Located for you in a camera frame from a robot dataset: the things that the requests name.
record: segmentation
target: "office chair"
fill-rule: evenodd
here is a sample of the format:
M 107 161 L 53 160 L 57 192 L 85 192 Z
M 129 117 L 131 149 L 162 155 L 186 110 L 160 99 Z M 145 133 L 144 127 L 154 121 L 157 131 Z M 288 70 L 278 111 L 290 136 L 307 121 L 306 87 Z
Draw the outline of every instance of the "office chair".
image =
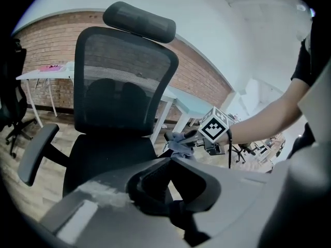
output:
M 103 20 L 116 29 L 89 27 L 76 44 L 74 126 L 84 134 L 67 157 L 51 145 L 58 126 L 45 125 L 20 162 L 18 174 L 27 185 L 44 156 L 66 167 L 64 196 L 96 175 L 157 157 L 145 136 L 153 133 L 178 58 L 154 41 L 172 41 L 176 24 L 123 2 L 111 5 Z
M 242 164 L 246 163 L 246 160 L 243 156 L 243 153 L 245 153 L 245 152 L 248 152 L 251 155 L 255 156 L 254 151 L 257 149 L 257 147 L 255 147 L 254 149 L 251 150 L 250 148 L 248 148 L 248 146 L 246 144 L 238 144 L 238 145 L 239 145 L 240 150 L 238 150 L 236 147 L 234 147 L 232 145 L 232 148 L 233 148 L 232 151 L 238 154 L 238 160 L 236 160 L 236 163 L 240 162 L 240 158 L 242 158 L 242 160 L 243 160 Z
M 16 158 L 16 154 L 12 151 L 18 135 L 31 140 L 32 138 L 24 133 L 23 129 L 32 122 L 37 123 L 37 121 L 30 119 L 22 122 L 27 109 L 27 102 L 21 87 L 21 81 L 16 80 L 16 77 L 22 74 L 26 49 L 21 47 L 19 39 L 12 39 L 10 45 L 9 56 L 0 75 L 0 131 L 6 125 L 9 127 L 13 125 L 14 129 L 7 135 L 5 140 L 6 145 L 9 145 L 11 142 L 9 154 Z

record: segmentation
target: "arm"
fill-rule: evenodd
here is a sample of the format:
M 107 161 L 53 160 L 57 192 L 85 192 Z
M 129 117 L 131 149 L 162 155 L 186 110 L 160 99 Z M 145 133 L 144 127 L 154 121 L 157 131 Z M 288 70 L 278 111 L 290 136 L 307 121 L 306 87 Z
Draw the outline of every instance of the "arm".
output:
M 43 157 L 66 166 L 68 157 L 51 144 L 58 131 L 59 127 L 57 124 L 46 124 L 25 148 L 17 172 L 20 179 L 28 186 L 31 187 L 33 185 Z
M 274 136 L 301 117 L 297 104 L 308 91 L 309 85 L 299 79 L 293 79 L 287 91 L 275 102 L 268 105 L 255 116 L 230 127 L 233 144 L 251 143 Z M 228 143 L 224 135 L 218 143 Z

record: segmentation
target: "gray cloth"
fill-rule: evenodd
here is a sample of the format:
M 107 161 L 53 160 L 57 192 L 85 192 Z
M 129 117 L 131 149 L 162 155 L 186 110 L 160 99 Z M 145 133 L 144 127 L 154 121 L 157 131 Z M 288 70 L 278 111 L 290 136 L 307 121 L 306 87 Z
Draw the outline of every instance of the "gray cloth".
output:
M 172 132 L 172 139 L 168 141 L 168 148 L 173 150 L 171 157 L 182 157 L 196 161 L 195 157 L 193 156 L 193 148 L 188 147 L 186 144 L 178 143 L 184 139 L 184 133 Z

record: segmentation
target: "chair headrest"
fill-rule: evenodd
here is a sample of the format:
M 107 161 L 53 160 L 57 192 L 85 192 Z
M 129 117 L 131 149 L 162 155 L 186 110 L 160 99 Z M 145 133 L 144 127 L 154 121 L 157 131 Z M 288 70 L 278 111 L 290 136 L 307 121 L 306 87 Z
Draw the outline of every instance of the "chair headrest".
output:
M 102 18 L 107 26 L 162 43 L 171 42 L 176 35 L 176 23 L 173 20 L 124 2 L 112 4 L 103 13 Z

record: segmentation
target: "brick wall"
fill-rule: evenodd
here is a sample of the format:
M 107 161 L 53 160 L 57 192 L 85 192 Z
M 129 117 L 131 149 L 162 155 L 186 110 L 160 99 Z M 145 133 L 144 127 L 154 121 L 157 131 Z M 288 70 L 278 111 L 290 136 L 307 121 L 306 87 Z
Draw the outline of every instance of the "brick wall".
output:
M 65 64 L 74 60 L 76 40 L 80 32 L 90 26 L 106 26 L 101 12 L 59 14 L 37 21 L 16 35 L 27 49 L 23 73 L 42 65 Z M 179 66 L 170 85 L 191 93 L 220 107 L 231 89 L 226 81 L 196 51 L 175 39 L 165 47 L 175 52 Z M 56 107 L 73 107 L 73 86 L 70 80 L 52 80 L 52 95 Z M 48 91 L 34 98 L 35 104 L 51 106 Z M 172 107 L 167 119 L 178 120 L 180 112 Z

